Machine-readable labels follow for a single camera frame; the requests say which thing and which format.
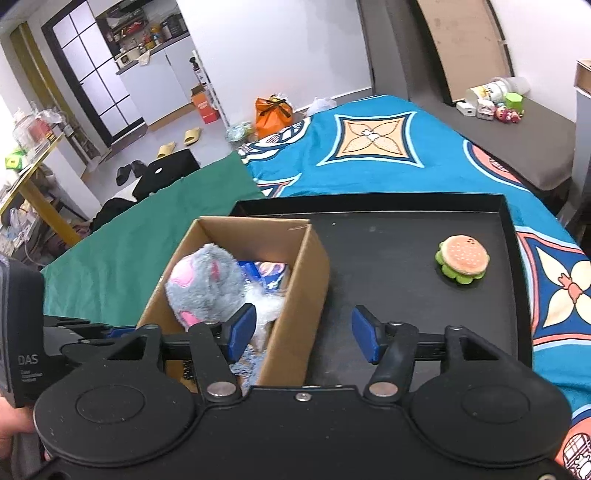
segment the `gray plush toy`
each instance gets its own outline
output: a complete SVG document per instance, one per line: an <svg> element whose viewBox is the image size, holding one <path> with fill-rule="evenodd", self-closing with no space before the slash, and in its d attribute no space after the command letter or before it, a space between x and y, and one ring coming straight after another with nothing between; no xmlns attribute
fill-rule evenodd
<svg viewBox="0 0 591 480"><path fill-rule="evenodd" d="M166 296L185 330L199 322L226 322L244 304L243 276L236 259L206 244L181 259L166 282Z"/></svg>

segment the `screw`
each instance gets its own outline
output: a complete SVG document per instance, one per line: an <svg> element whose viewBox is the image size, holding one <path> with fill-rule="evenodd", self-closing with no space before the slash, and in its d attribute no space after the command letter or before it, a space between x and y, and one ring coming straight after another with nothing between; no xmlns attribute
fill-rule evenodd
<svg viewBox="0 0 591 480"><path fill-rule="evenodd" d="M312 395L308 392L299 392L295 394L295 399L297 401L310 401L312 400Z"/></svg>
<svg viewBox="0 0 591 480"><path fill-rule="evenodd" d="M229 397L235 391L236 385L230 382L214 382L207 386L207 393L217 398Z"/></svg>
<svg viewBox="0 0 591 480"><path fill-rule="evenodd" d="M376 382L369 386L369 391L376 397L392 397L398 393L398 386L391 382Z"/></svg>

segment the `patterned blanket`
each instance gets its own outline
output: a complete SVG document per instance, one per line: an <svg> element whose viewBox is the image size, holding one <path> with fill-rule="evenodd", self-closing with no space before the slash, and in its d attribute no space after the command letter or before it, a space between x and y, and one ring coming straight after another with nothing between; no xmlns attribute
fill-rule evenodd
<svg viewBox="0 0 591 480"><path fill-rule="evenodd" d="M591 478L591 262L511 172L435 117L392 96L317 113L239 154L267 197L504 194L528 283L534 369L564 392L573 410L557 460L576 478Z"/></svg>

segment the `blue packaging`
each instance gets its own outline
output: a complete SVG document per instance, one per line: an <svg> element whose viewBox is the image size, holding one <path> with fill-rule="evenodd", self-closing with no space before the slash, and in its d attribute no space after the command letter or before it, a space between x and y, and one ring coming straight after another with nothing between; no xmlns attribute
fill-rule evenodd
<svg viewBox="0 0 591 480"><path fill-rule="evenodd" d="M242 261L238 264L248 281L259 282L266 291L283 290L282 284L289 276L289 267L285 263Z"/></svg>

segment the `yellow table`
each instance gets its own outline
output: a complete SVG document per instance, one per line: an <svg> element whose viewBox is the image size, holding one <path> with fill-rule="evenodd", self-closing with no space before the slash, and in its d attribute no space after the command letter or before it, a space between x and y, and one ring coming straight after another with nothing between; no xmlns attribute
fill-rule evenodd
<svg viewBox="0 0 591 480"><path fill-rule="evenodd" d="M80 235L76 233L70 224L67 223L59 213L57 213L57 210L52 207L51 203L45 200L43 194L31 180L33 174L37 171L39 166L53 151L53 149L63 137L64 134L61 134L59 137L57 137L51 143L51 145L35 159L35 163L20 176L20 178L16 181L4 198L0 200L0 215L2 215L2 213L7 209L8 205L10 205L10 203L14 200L14 198L17 196L17 193L20 193L23 197L25 197L25 199L28 200L39 216L53 229L53 231L68 246L73 247L80 240L82 240L82 238L80 238Z"/></svg>

